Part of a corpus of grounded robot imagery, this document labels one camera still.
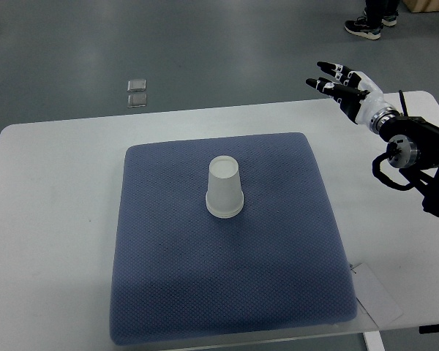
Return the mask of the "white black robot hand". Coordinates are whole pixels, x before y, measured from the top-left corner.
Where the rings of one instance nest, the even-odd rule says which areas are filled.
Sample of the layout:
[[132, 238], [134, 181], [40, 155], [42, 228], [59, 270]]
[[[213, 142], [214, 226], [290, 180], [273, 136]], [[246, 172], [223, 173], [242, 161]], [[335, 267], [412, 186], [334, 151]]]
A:
[[306, 84], [331, 97], [354, 124], [365, 125], [377, 134], [378, 124], [384, 118], [399, 115], [398, 110], [384, 99], [379, 86], [362, 71], [324, 61], [319, 61], [317, 66], [332, 79], [308, 78]]

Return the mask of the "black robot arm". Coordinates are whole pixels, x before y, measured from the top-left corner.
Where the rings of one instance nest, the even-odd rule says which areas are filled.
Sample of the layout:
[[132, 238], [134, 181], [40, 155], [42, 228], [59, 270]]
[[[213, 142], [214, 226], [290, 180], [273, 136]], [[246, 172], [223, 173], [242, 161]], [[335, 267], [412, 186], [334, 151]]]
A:
[[399, 99], [401, 113], [385, 107], [370, 119], [370, 130], [387, 142], [372, 161], [372, 174], [389, 188], [417, 189], [423, 210], [439, 218], [439, 127], [410, 116], [402, 91]]

